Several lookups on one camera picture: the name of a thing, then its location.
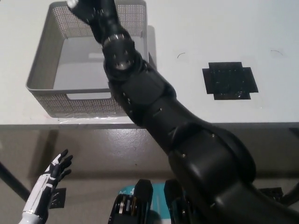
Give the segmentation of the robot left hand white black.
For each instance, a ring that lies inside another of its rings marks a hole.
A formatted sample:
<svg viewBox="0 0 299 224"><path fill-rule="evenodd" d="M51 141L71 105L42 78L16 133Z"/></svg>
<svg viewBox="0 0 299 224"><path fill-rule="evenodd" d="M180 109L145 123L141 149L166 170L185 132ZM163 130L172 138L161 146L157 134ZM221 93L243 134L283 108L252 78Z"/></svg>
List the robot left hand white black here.
<svg viewBox="0 0 299 224"><path fill-rule="evenodd" d="M38 217L43 217L48 212L58 183L71 173L69 166L73 156L67 154L67 149L58 154L39 176L25 204L24 212Z"/></svg>

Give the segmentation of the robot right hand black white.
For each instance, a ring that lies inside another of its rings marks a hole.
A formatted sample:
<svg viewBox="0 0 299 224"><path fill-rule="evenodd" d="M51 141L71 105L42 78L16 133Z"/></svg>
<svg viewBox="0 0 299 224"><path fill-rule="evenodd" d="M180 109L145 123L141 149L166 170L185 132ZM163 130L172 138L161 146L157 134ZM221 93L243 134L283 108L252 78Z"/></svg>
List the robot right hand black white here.
<svg viewBox="0 0 299 224"><path fill-rule="evenodd" d="M91 25L99 21L104 0L67 0L70 12L82 22Z"/></svg>

